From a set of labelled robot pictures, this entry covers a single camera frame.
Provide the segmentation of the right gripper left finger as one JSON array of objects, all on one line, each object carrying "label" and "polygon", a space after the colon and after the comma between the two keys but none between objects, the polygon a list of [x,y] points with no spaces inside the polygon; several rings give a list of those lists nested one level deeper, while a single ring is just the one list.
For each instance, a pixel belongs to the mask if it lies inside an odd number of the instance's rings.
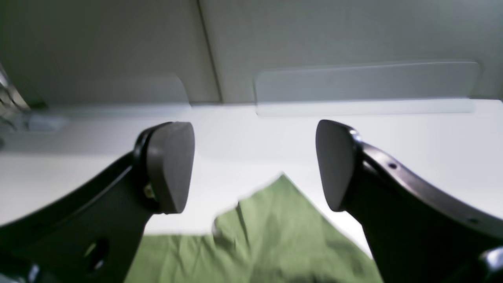
[{"label": "right gripper left finger", "polygon": [[183,212],[194,156],[190,122],[145,129],[90,181],[1,226],[1,282],[122,283],[149,219]]}]

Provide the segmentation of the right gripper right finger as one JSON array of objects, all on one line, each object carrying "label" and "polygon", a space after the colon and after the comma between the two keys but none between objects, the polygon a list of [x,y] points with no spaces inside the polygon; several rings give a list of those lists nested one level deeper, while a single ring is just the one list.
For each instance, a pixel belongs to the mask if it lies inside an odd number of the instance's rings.
[{"label": "right gripper right finger", "polygon": [[385,283],[501,283],[502,219],[466,204],[320,120],[316,154],[325,200],[362,226]]}]

